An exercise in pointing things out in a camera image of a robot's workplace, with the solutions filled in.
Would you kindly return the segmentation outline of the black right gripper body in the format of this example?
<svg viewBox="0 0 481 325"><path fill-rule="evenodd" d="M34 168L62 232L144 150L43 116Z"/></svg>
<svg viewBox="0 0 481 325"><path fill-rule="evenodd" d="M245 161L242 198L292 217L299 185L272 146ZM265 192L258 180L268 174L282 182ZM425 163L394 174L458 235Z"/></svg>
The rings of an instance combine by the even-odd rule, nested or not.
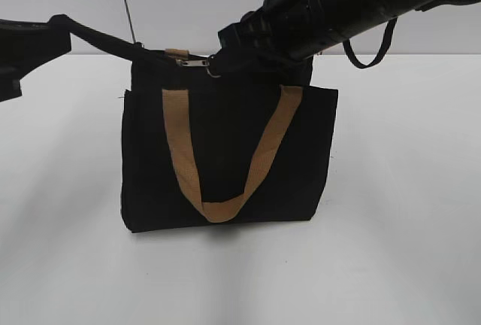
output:
<svg viewBox="0 0 481 325"><path fill-rule="evenodd" d="M316 26L320 0L264 0L262 6L218 32L221 49L210 57L213 75L276 71L323 51Z"/></svg>

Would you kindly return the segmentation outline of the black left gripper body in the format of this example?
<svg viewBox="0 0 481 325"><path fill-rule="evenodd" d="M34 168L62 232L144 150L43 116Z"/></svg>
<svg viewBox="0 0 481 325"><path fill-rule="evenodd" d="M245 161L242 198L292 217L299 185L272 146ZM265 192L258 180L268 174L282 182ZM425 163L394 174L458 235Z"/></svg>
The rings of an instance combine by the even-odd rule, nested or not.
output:
<svg viewBox="0 0 481 325"><path fill-rule="evenodd" d="M71 36L48 23L1 21L1 100L22 95L20 81L71 51Z"/></svg>

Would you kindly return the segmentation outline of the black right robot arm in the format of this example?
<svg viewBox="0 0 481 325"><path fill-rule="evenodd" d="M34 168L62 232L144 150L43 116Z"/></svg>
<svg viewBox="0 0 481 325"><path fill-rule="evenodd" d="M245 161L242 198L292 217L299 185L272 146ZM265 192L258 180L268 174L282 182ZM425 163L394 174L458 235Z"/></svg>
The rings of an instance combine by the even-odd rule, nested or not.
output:
<svg viewBox="0 0 481 325"><path fill-rule="evenodd" d="M353 37L386 27L377 60L392 42L399 16L442 5L473 5L479 0L264 0L262 6L219 31L219 52L209 68L221 75L237 71L280 71L301 65L342 44L353 58Z"/></svg>

